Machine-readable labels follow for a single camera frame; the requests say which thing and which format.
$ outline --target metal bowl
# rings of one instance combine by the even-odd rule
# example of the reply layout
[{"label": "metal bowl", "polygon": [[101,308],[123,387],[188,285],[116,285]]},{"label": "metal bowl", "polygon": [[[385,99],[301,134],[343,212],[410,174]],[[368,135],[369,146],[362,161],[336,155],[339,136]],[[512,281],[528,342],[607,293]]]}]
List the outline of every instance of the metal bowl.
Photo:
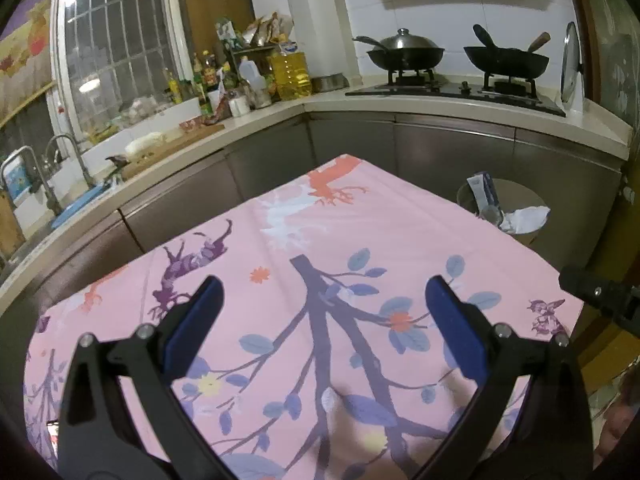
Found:
[{"label": "metal bowl", "polygon": [[333,75],[314,77],[311,79],[311,88],[313,89],[314,94],[340,90],[342,88],[348,88],[348,86],[349,81],[345,78],[342,72]]}]

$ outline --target cabinet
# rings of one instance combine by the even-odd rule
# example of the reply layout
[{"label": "cabinet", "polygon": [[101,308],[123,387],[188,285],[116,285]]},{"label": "cabinet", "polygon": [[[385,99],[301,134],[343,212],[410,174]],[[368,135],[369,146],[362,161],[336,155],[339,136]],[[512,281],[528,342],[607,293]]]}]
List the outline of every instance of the cabinet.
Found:
[{"label": "cabinet", "polygon": [[316,166],[304,117],[238,140],[225,151],[244,200],[262,195]]},{"label": "cabinet", "polygon": [[147,189],[120,209],[147,252],[241,202],[223,152]]},{"label": "cabinet", "polygon": [[598,242],[620,185],[622,161],[557,137],[518,129],[513,179],[549,206],[531,248],[556,269],[584,266]]},{"label": "cabinet", "polygon": [[456,201],[478,171],[511,179],[515,129],[501,124],[398,114],[394,132],[400,178]]},{"label": "cabinet", "polygon": [[52,265],[31,281],[40,311],[142,254],[122,216],[114,211],[63,250]]},{"label": "cabinet", "polygon": [[318,164],[349,153],[398,174],[394,118],[383,112],[311,113],[309,129]]}]

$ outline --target cooking oil bottle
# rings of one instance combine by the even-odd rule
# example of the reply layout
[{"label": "cooking oil bottle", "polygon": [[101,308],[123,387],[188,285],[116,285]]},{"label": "cooking oil bottle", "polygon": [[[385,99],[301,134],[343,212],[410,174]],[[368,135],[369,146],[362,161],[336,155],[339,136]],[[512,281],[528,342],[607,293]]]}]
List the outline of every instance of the cooking oil bottle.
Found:
[{"label": "cooking oil bottle", "polygon": [[306,67],[305,54],[293,52],[283,56],[274,54],[269,58],[278,93],[283,101],[291,101],[311,95],[311,79]]}]

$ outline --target orange flower print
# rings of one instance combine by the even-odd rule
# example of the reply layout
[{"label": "orange flower print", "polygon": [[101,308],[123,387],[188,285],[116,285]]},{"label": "orange flower print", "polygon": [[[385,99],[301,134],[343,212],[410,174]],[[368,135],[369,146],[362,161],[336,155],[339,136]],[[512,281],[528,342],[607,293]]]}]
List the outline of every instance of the orange flower print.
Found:
[{"label": "orange flower print", "polygon": [[252,270],[252,273],[249,275],[249,279],[254,283],[262,283],[268,280],[270,275],[271,271],[269,269],[258,267],[257,269]]},{"label": "orange flower print", "polygon": [[411,316],[406,312],[395,312],[389,316],[391,330],[395,332],[406,332],[411,328]]}]

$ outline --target pink tablecloth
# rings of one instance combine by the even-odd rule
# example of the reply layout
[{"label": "pink tablecloth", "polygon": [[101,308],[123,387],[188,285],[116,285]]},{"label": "pink tablecloth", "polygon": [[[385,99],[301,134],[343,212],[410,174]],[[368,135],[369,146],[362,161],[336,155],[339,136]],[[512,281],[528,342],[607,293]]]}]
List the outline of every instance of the pink tablecloth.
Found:
[{"label": "pink tablecloth", "polygon": [[[241,480],[354,480],[382,468],[402,479],[433,454],[475,384],[460,375],[430,319],[431,276],[445,276],[462,300],[522,336],[571,330],[581,306],[560,291],[551,266],[508,235],[343,155],[41,317],[24,401],[44,457],[55,461],[46,421],[58,412],[80,335],[129,336],[208,274],[224,283],[225,306],[174,391]],[[490,450],[513,425],[524,386],[520,380]],[[147,449],[162,456],[130,383],[124,387]]]}]

